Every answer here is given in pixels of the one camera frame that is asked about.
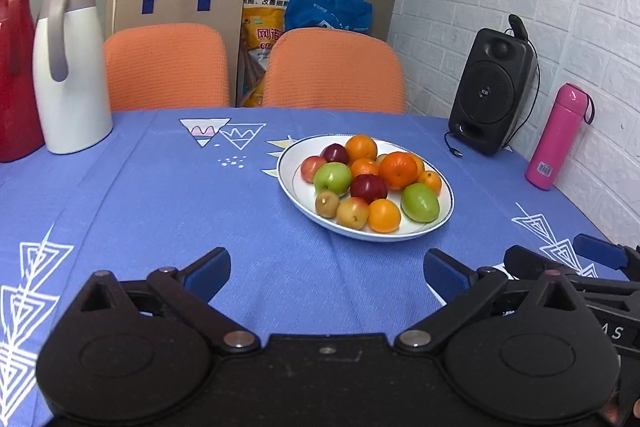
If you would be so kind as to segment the green apple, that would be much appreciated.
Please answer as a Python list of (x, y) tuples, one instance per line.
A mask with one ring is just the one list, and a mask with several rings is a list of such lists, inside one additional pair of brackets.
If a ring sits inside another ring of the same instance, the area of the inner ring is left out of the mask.
[(342, 196), (352, 184), (352, 172), (342, 162), (327, 162), (316, 171), (312, 184), (317, 193), (330, 191)]
[(431, 223), (439, 216), (437, 196), (423, 183), (416, 182), (405, 187), (400, 205), (408, 218), (419, 223)]

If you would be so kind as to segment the yellow orange front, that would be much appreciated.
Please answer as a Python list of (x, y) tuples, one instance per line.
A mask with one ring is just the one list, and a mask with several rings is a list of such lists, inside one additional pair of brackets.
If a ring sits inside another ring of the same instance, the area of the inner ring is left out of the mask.
[(369, 205), (368, 227), (375, 233), (390, 234), (399, 229), (401, 212), (389, 199), (375, 199)]

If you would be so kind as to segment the small orange tangerine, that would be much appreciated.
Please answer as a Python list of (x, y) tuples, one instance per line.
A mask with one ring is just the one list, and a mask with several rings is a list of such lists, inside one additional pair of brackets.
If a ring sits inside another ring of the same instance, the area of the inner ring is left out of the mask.
[(442, 178), (434, 170), (421, 172), (418, 181), (428, 187), (436, 196), (442, 191)]

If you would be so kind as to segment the red yellow peach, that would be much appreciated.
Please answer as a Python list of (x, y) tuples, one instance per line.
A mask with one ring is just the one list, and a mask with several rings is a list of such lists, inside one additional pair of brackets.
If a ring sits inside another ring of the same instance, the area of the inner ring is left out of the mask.
[(338, 225), (352, 230), (362, 230), (369, 219), (369, 204), (360, 197), (349, 197), (340, 202), (335, 220)]

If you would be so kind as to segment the large orange tangerine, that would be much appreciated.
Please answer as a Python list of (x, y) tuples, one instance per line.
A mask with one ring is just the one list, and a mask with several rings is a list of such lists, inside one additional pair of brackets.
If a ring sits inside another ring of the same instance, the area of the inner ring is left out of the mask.
[(416, 182), (419, 168), (409, 153), (393, 152), (387, 154), (381, 161), (378, 176), (389, 190), (401, 191)]

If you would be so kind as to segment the dark red plum front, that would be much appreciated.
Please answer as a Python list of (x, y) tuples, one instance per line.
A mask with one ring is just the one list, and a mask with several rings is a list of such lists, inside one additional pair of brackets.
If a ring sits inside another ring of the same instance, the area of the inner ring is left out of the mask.
[(371, 204), (377, 199), (386, 199), (387, 186), (376, 174), (360, 174), (352, 180), (349, 192), (352, 197), (363, 199), (367, 204)]

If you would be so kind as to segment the dark red plum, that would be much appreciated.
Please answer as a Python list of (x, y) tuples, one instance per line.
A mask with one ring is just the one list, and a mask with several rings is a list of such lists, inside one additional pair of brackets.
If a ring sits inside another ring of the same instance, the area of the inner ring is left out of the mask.
[(322, 150), (321, 157), (326, 162), (340, 162), (346, 166), (350, 163), (350, 158), (346, 148), (337, 143), (330, 144)]
[(352, 180), (349, 192), (352, 197), (363, 199), (367, 204), (371, 204), (377, 199), (386, 199), (387, 186), (376, 174), (360, 174)]

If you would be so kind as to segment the small red peach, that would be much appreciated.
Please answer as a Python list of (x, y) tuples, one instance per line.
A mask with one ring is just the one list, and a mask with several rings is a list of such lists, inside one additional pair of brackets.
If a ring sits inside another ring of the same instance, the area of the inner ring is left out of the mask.
[(326, 165), (326, 160), (322, 156), (309, 156), (300, 164), (300, 176), (306, 183), (313, 184), (314, 175), (323, 165)]

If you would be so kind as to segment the dark red plum back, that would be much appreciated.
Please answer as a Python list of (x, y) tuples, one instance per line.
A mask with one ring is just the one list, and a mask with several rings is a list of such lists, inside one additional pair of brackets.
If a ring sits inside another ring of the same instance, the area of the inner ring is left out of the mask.
[(322, 150), (321, 157), (326, 162), (340, 162), (346, 166), (350, 163), (350, 158), (346, 148), (337, 143), (330, 144)]

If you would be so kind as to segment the white plate blue rim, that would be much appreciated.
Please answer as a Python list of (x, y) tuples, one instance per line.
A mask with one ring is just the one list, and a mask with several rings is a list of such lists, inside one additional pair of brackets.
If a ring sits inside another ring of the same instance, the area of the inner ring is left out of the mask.
[(321, 217), (314, 207), (319, 192), (314, 188), (314, 184), (303, 179), (303, 161), (312, 153), (321, 153), (327, 146), (332, 144), (345, 145), (350, 139), (347, 134), (320, 134), (308, 136), (308, 138), (292, 142), (280, 155), (277, 162), (277, 178), (284, 194), (290, 201), (311, 221), (321, 225), (323, 228), (336, 234), (340, 234), (351, 239), (368, 241), (374, 243), (394, 243), (410, 241), (424, 236), (431, 231), (441, 228), (449, 221), (454, 213), (454, 191), (446, 178), (432, 166), (428, 161), (422, 159), (423, 165), (427, 169), (436, 172), (442, 180), (440, 193), (435, 196), (438, 202), (438, 213), (434, 220), (428, 223), (421, 223), (410, 218), (401, 207), (401, 191), (388, 189), (387, 199), (393, 202), (400, 212), (401, 218), (398, 228), (388, 233), (372, 230), (369, 225), (363, 225), (362, 229), (355, 230), (341, 225), (336, 218)]

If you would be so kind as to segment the black speaker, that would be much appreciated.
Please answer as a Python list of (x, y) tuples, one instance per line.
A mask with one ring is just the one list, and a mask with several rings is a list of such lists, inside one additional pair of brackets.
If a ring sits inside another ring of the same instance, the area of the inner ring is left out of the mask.
[(495, 155), (508, 142), (538, 60), (519, 17), (511, 30), (478, 31), (448, 119), (449, 131), (473, 150)]

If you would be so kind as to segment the white thermos jug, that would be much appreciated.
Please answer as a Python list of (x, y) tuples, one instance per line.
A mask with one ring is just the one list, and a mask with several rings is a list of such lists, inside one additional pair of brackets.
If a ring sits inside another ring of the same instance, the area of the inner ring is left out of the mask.
[(40, 126), (50, 153), (87, 150), (111, 133), (96, 0), (42, 0), (32, 72)]

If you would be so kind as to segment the red thermos jug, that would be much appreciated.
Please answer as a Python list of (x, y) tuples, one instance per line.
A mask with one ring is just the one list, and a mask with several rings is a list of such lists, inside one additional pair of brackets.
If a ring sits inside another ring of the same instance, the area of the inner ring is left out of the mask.
[(21, 159), (44, 144), (32, 78), (34, 38), (29, 0), (1, 0), (2, 162)]

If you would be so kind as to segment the brown paper bag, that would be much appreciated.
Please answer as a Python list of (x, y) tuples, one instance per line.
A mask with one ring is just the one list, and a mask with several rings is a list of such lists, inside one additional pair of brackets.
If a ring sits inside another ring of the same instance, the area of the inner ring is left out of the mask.
[(241, 15), (242, 0), (120, 0), (115, 3), (111, 35), (125, 29), (180, 23), (216, 30), (227, 53), (232, 107), (238, 94)]

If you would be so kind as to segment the blue tote bag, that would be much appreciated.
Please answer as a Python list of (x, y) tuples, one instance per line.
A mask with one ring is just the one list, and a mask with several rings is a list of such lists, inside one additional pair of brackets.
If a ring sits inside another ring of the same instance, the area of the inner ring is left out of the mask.
[(372, 15), (373, 5), (366, 0), (288, 0), (284, 30), (321, 27), (367, 34)]

